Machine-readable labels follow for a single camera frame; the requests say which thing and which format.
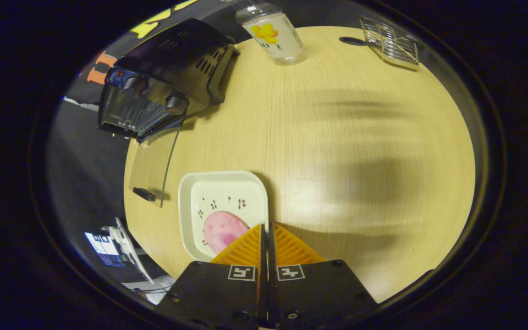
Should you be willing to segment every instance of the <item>white plate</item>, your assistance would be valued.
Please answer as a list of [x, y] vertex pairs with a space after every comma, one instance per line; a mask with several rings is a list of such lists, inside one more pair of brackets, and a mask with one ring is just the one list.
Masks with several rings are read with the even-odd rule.
[[208, 262], [216, 257], [203, 235], [205, 219], [216, 211], [232, 213], [250, 228], [264, 223], [268, 232], [268, 194], [253, 173], [189, 173], [178, 186], [178, 221], [182, 244], [195, 260]]

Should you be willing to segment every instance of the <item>pink food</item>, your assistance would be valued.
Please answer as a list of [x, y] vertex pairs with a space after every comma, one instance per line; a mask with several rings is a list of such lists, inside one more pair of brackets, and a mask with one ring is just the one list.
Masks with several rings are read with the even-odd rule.
[[216, 254], [248, 230], [248, 226], [240, 218], [224, 211], [210, 214], [203, 225], [205, 241]]

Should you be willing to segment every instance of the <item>dark fabric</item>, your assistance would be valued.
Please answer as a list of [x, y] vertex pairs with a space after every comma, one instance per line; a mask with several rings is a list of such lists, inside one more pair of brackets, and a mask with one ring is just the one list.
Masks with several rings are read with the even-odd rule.
[[[144, 281], [131, 263], [125, 268], [105, 265], [84, 235], [115, 226], [115, 217], [127, 223], [123, 175], [129, 140], [98, 130], [96, 119], [95, 111], [61, 103], [47, 147], [52, 202], [67, 238], [91, 267], [119, 282]], [[153, 278], [165, 274], [147, 255], [140, 259]]]

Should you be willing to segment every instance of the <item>wire rack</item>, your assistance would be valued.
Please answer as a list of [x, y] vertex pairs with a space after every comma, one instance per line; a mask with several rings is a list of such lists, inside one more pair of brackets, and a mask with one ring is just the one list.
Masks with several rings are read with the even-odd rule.
[[419, 68], [417, 43], [385, 23], [358, 16], [369, 46], [385, 62], [416, 70]]

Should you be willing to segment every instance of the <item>round table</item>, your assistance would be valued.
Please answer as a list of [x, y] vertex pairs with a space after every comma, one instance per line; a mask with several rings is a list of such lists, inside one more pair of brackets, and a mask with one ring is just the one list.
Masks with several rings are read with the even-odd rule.
[[339, 41], [364, 39], [361, 29], [297, 31], [309, 58], [293, 66], [273, 65], [253, 40], [237, 44], [225, 102], [178, 136], [161, 208], [134, 194], [130, 177], [134, 163], [164, 173], [172, 136], [130, 142], [128, 229], [178, 277], [192, 261], [178, 220], [182, 176], [251, 171], [271, 219], [326, 259], [344, 259], [379, 303], [436, 267], [463, 230], [475, 184], [467, 126], [423, 65], [402, 69]]

